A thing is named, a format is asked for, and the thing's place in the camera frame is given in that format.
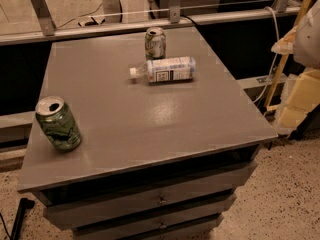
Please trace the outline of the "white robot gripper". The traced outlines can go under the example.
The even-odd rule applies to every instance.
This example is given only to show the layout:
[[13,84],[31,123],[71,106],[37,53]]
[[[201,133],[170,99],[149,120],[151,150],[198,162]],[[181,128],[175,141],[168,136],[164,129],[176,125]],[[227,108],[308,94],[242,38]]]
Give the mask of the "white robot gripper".
[[271,48],[280,55],[294,55],[306,68],[301,74],[290,74],[283,86],[281,102],[275,114],[278,134],[290,134],[320,104],[320,0],[299,22]]

